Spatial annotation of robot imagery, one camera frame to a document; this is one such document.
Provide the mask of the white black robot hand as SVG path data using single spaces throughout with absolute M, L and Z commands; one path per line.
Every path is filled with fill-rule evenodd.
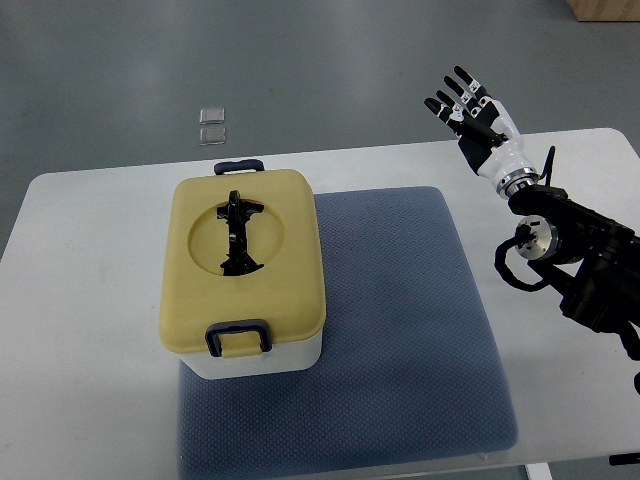
M 540 175 L 525 157 L 522 135 L 504 105 L 462 67 L 454 73 L 444 78 L 451 92 L 439 90 L 424 104 L 456 135 L 471 170 L 503 199 L 536 184 Z

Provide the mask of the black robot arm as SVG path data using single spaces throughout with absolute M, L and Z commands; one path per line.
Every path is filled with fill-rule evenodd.
M 620 337 L 639 359 L 639 237 L 572 201 L 550 185 L 551 147 L 539 185 L 525 180 L 509 190 L 508 206 L 522 217 L 514 235 L 495 251 L 494 267 L 512 287 L 560 295 L 563 316 L 596 332 Z

